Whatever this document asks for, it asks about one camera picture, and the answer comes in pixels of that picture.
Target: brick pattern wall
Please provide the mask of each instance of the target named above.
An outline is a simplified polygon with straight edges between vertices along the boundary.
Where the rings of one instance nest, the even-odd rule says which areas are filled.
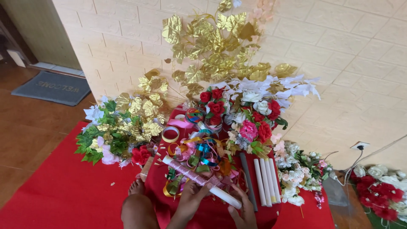
[[[232,13],[250,11],[242,0]],[[214,13],[219,0],[53,0],[96,98],[131,92],[138,77],[158,68],[170,75],[162,19]],[[286,62],[321,77],[316,97],[297,97],[284,117],[285,139],[350,166],[357,141],[365,155],[407,134],[407,0],[279,0],[256,62]],[[176,65],[186,69],[190,62]],[[407,139],[364,162],[407,170]]]

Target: glitter wrapped tube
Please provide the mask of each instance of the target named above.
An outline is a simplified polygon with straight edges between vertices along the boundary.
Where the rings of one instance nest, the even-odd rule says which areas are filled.
[[[198,174],[194,173],[193,171],[189,170],[189,168],[181,165],[179,161],[172,159],[169,156],[165,156],[162,162],[166,163],[167,165],[171,166],[177,172],[183,174],[185,177],[188,177],[190,180],[195,181],[198,185],[204,186],[208,181],[199,176]],[[219,197],[220,199],[224,200],[228,204],[232,205],[236,209],[240,209],[242,207],[242,202],[238,201],[236,198],[224,192],[222,189],[213,186],[209,191],[214,194],[215,196]]]

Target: electrical outlet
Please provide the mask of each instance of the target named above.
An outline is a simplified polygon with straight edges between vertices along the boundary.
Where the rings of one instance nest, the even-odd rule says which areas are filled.
[[[363,148],[365,149],[366,147],[368,147],[368,145],[370,145],[370,143],[358,141],[354,146],[351,147],[351,149],[359,150],[358,146],[360,145],[363,145]]]

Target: white paper tube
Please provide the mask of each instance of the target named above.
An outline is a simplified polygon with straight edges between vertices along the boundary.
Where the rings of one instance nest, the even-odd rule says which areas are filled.
[[[273,179],[272,179],[272,174],[271,174],[269,161],[270,161],[269,159],[264,160],[264,162],[266,164],[267,182],[269,184],[269,189],[270,189],[271,203],[275,204],[275,203],[277,203],[277,200],[276,200],[276,195],[274,194]]]
[[[257,186],[258,192],[260,194],[260,203],[261,206],[266,206],[266,195],[264,194],[263,181],[261,180],[260,164],[258,159],[254,159],[254,169],[256,170]]]
[[[185,175],[186,177],[188,177],[189,179],[195,181],[197,184],[199,185],[204,185],[204,183],[206,182],[206,180],[202,177],[200,177],[199,175],[197,175],[196,173],[194,173],[193,171],[189,170],[188,168],[186,168],[185,166],[181,165],[178,161],[174,161],[174,159],[172,159],[171,157],[169,157],[168,155],[166,155],[162,162],[166,163],[167,165],[173,167],[173,164],[175,165],[175,167],[173,167],[177,172],[182,173],[183,175]],[[212,192],[215,196],[219,197],[220,199],[224,200],[225,202],[227,202],[228,204],[232,205],[233,207],[235,207],[236,209],[240,209],[242,208],[242,202],[238,201],[236,198],[234,198],[233,196],[231,196],[230,194],[228,194],[227,192],[224,192],[222,189],[214,186],[212,187],[210,190],[210,192]]]
[[[280,190],[278,188],[276,166],[273,159],[269,159],[270,169],[271,169],[271,178],[273,179],[274,194],[276,195],[277,203],[281,203]]]
[[[260,158],[260,169],[261,169],[261,178],[263,180],[264,194],[266,195],[266,206],[271,207],[270,188],[269,182],[267,181],[266,164],[264,163],[263,158]]]

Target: red carpet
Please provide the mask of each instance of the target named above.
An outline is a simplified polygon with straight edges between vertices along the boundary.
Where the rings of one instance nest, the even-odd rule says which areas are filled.
[[[0,229],[123,228],[121,204],[140,169],[80,162],[82,155],[73,154],[75,137],[85,125],[79,122],[0,210]],[[282,204],[273,229],[335,228],[327,199],[319,210],[312,192],[301,191],[301,196],[304,218],[300,207]]]

